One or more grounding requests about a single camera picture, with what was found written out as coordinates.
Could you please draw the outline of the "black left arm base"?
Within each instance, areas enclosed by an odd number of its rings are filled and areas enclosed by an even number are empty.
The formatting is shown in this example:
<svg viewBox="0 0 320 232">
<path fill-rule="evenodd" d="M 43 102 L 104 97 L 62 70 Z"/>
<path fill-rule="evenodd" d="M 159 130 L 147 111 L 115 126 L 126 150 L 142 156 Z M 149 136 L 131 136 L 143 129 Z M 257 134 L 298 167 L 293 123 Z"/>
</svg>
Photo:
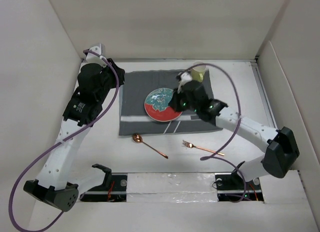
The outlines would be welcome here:
<svg viewBox="0 0 320 232">
<path fill-rule="evenodd" d="M 102 184 L 95 186 L 79 196 L 82 202 L 126 202 L 127 201 L 127 173 L 112 173 L 112 170 L 100 164 L 92 168 L 104 173 Z"/>
</svg>

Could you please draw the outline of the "teal and red plate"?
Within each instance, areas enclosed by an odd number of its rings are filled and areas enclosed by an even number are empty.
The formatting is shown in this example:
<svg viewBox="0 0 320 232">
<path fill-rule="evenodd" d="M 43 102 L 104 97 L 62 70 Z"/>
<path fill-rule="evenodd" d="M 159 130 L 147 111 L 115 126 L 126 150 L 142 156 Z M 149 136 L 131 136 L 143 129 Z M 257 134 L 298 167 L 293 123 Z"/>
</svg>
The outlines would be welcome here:
<svg viewBox="0 0 320 232">
<path fill-rule="evenodd" d="M 170 88 L 158 88 L 146 96 L 144 109 L 151 119 L 157 122 L 171 122 L 180 117 L 182 112 L 175 112 L 169 106 L 173 92 Z"/>
</svg>

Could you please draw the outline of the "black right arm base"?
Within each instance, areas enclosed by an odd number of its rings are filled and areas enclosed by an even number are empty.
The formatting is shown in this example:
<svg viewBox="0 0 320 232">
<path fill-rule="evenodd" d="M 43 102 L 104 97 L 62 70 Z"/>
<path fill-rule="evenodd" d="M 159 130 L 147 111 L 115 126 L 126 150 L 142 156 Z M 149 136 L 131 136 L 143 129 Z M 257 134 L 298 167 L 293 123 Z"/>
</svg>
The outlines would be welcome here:
<svg viewBox="0 0 320 232">
<path fill-rule="evenodd" d="M 233 168 L 231 172 L 218 172 L 212 187 L 217 190 L 218 201 L 264 201 L 260 177 L 266 174 L 262 165 L 254 162 L 232 162 L 221 159 Z"/>
</svg>

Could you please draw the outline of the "copper spoon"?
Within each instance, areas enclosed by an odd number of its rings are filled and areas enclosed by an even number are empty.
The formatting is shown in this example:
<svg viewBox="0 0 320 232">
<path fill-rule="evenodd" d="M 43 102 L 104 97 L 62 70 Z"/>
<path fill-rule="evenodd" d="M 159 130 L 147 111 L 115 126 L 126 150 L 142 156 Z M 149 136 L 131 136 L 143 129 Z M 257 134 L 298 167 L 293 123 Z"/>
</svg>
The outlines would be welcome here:
<svg viewBox="0 0 320 232">
<path fill-rule="evenodd" d="M 144 141 L 143 141 L 143 138 L 142 138 L 139 134 L 136 134 L 136 133 L 133 134 L 133 135 L 132 135 L 132 139 L 133 139 L 133 141 L 136 142 L 136 143 L 142 143 L 142 144 L 146 145 L 147 147 L 149 147 L 150 149 L 152 149 L 153 151 L 155 151 L 156 153 L 158 153 L 159 155 L 161 155 L 161 156 L 164 157 L 165 159 L 168 159 L 168 158 L 169 158 L 166 154 L 160 152 L 159 150 L 155 149 L 154 147 L 152 147 L 152 146 L 150 146 L 149 144 L 147 144 L 146 142 L 144 142 Z"/>
</svg>

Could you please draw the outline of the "pale yellow mug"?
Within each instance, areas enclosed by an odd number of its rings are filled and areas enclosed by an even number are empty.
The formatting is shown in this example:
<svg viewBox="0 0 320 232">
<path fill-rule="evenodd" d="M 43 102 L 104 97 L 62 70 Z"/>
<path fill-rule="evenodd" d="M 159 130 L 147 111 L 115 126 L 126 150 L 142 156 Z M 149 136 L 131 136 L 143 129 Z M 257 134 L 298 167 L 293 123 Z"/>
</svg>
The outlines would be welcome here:
<svg viewBox="0 0 320 232">
<path fill-rule="evenodd" d="M 197 65 L 190 70 L 190 74 L 193 80 L 198 82 L 202 82 L 205 78 L 205 73 L 209 70 L 204 62 L 202 61 L 195 61 L 193 65 Z"/>
</svg>

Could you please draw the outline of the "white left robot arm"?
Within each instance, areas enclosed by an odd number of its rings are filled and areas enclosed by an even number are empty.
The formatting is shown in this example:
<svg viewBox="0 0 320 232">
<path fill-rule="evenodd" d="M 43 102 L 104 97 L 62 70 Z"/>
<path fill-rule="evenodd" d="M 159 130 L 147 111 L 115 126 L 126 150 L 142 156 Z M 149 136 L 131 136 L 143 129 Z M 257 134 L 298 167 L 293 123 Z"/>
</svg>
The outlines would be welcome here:
<svg viewBox="0 0 320 232">
<path fill-rule="evenodd" d="M 84 174 L 75 178 L 70 174 L 72 163 L 93 121 L 105 111 L 102 104 L 110 89 L 124 84 L 125 71 L 111 58 L 107 63 L 87 62 L 77 77 L 75 89 L 63 113 L 60 131 L 56 139 L 58 146 L 47 158 L 40 173 L 34 180 L 24 184 L 24 191 L 63 212 L 69 211 L 79 196 L 92 188 L 106 190 L 111 186 L 110 168 L 94 164 Z"/>
</svg>

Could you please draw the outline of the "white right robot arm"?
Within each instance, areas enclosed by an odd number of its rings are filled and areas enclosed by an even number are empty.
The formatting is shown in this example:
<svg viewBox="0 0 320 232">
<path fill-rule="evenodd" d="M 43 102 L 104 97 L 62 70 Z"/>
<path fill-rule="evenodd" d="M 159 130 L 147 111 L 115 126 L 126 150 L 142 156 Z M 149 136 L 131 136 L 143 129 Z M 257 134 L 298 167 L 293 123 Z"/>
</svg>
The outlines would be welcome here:
<svg viewBox="0 0 320 232">
<path fill-rule="evenodd" d="M 235 188 L 242 189 L 249 181 L 265 175 L 284 178 L 300 155 L 291 129 L 264 126 L 240 115 L 225 102 L 209 98 L 200 82 L 187 82 L 175 89 L 169 106 L 176 112 L 194 110 L 202 121 L 233 132 L 263 152 L 233 170 L 230 180 Z"/>
</svg>

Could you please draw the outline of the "grey cloth placemat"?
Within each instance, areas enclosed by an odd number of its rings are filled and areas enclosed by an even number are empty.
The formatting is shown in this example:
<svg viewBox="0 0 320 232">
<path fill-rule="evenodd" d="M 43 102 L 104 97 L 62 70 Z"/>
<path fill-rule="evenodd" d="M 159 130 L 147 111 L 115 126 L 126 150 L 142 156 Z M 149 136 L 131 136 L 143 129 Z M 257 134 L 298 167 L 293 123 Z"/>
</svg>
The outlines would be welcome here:
<svg viewBox="0 0 320 232">
<path fill-rule="evenodd" d="M 187 134 L 221 131 L 214 125 L 199 119 L 194 111 L 184 111 L 172 122 L 158 122 L 145 111 L 147 95 L 160 88 L 174 89 L 178 86 L 176 76 L 182 70 L 133 71 L 125 74 L 120 89 L 119 135 L 138 134 Z"/>
</svg>

